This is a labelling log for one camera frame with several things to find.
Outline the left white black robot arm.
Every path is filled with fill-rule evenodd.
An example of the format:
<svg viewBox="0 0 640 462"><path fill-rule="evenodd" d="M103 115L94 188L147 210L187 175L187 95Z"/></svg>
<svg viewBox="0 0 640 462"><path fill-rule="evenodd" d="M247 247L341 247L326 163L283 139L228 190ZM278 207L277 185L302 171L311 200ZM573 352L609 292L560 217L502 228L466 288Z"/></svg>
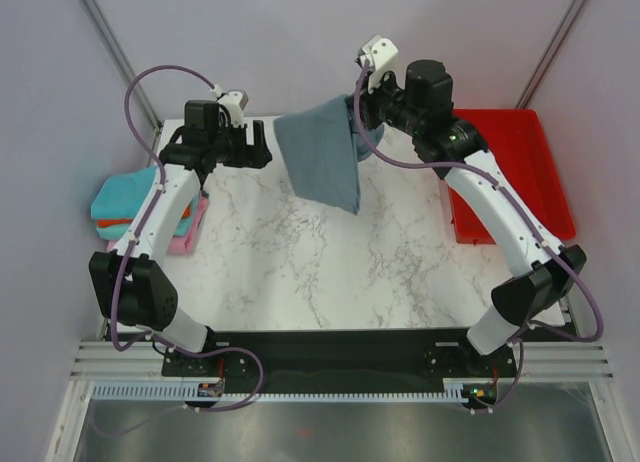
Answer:
<svg viewBox="0 0 640 462"><path fill-rule="evenodd" d="M108 252L96 252L89 272L111 339L120 325L143 337L158 338L185 352L185 364L208 375L219 364L219 351L206 342L209 329L179 306L177 289L163 270L184 209L197 199L207 177L223 165L261 169L272 160L264 123L244 121L244 92L217 100L190 100L182 126L157 158L157 172L132 226Z"/></svg>

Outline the grey-blue t shirt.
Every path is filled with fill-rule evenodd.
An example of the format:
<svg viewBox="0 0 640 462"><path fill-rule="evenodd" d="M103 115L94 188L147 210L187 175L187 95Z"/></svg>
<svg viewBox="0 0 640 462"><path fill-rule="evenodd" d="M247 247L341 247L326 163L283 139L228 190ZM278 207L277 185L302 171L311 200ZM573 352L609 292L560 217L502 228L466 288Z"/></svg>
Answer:
<svg viewBox="0 0 640 462"><path fill-rule="evenodd" d="M274 133L296 196L359 213L359 163L372 151L358 132L350 96L281 116Z"/></svg>

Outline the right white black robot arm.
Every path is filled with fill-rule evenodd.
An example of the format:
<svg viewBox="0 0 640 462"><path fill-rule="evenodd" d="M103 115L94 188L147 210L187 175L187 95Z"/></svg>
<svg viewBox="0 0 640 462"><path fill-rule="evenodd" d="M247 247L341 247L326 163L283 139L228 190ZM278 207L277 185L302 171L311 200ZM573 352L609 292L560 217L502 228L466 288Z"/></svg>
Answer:
<svg viewBox="0 0 640 462"><path fill-rule="evenodd" d="M537 315L573 287L593 298L580 277L586 254L578 245L565 245L533 215L478 129L454 116L453 81L442 63L413 63L408 87L421 90L416 97L372 57L360 56L357 63L354 118L365 146L392 166L433 170L471 207L505 256L511 277L492 290L491 306L467 330L457 353L465 373L481 375L493 365L493 352L540 326ZM368 133L383 124L411 136L418 161L393 159L373 144Z"/></svg>

